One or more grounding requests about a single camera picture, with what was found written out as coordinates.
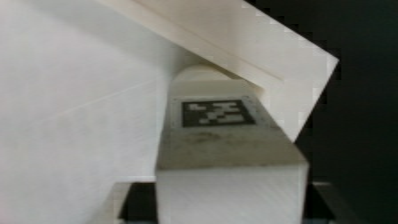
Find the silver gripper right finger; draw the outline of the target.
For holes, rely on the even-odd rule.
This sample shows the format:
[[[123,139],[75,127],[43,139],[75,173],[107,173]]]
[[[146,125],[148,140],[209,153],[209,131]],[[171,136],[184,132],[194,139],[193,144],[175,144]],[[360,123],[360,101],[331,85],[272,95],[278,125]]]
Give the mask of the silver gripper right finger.
[[[331,182],[308,186],[303,224],[367,224]]]

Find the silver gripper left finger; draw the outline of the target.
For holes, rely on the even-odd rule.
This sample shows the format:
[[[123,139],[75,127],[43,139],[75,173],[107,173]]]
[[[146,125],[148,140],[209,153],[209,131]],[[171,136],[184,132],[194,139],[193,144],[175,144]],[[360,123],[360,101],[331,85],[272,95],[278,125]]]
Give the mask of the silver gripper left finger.
[[[114,184],[88,224],[159,224],[153,182]]]

